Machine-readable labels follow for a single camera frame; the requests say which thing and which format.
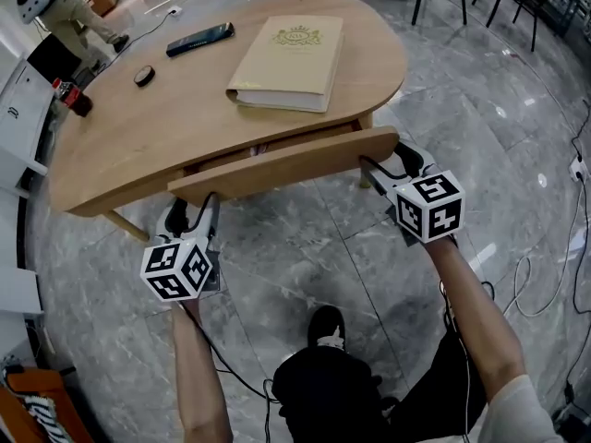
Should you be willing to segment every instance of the gray tile floor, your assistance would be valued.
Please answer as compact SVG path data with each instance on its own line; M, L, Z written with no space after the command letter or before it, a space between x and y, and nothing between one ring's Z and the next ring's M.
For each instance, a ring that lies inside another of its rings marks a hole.
M124 0L108 19L136 37L161 20L168 6L145 12L162 1ZM184 14L123 57L166 40L174 27L246 1L175 0ZM376 125L396 126L461 181L468 203L461 249L480 277L495 284L499 306L512 298L523 255L532 262L526 310L550 299L568 261L559 300L547 314L528 319L515 307L508 314L540 399L556 409L589 323L574 314L571 302L582 212L565 258L578 198L567 172L569 125L577 128L585 118L588 72L543 24L530 53L532 19L524 14L512 25L511 2L501 4L491 26L495 36L479 23L494 0L470 6L466 27L459 0L424 0L415 27L415 0L363 1L396 31L409 63L402 89L377 111ZM590 149L591 135L583 142ZM304 346L308 319L322 304L343 310L349 350L384 377L383 393L402 398L428 368L443 332L435 270L419 245L404 245L384 213L387 202L356 182L356 173L343 173L223 204L216 240L223 290L203 300L203 316L228 361L253 385ZM159 195L122 212L153 232L168 200ZM113 440L180 441L170 312L139 280L142 249L102 218L51 211L47 183L37 180L27 254L39 273L54 360L77 367ZM589 262L586 257L580 275L584 306L591 301ZM524 264L519 283L526 270ZM575 381L585 378L585 362L575 369ZM233 377L221 380L236 441L263 441L264 402ZM291 441L276 409L271 434L273 441Z

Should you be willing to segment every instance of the white cube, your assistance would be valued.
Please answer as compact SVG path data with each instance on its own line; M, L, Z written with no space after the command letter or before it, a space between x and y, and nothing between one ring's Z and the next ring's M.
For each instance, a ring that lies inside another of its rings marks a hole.
M147 247L139 276L163 302L197 298L212 269L206 248L197 238Z
M421 242L464 226L465 192L451 171L422 177L394 190L398 223Z

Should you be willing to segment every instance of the beige book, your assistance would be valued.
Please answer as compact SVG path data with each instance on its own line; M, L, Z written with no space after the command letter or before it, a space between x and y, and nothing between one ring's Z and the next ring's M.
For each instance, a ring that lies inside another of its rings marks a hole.
M270 17L226 93L241 105L326 112L342 44L342 18Z

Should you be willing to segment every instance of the khaki pants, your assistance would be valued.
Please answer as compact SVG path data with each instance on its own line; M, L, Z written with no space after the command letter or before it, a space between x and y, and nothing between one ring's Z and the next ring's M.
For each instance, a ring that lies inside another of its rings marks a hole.
M88 26L107 44L113 44L119 38L84 0L55 0L40 19L73 55L81 59L84 66L93 66L96 61L92 60L86 41L81 40L76 32L77 22Z

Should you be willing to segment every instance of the black shoe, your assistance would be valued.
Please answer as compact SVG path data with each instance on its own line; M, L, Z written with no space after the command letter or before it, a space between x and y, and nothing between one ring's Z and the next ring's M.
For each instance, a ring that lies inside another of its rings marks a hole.
M324 305L314 312L308 325L308 346L319 344L345 351L343 314L332 305Z
M127 42L129 41L129 36L124 34L122 36L119 36L119 38L117 38L117 41L115 41L113 43L113 48L115 49L116 53L121 53L123 51L123 48L126 47Z

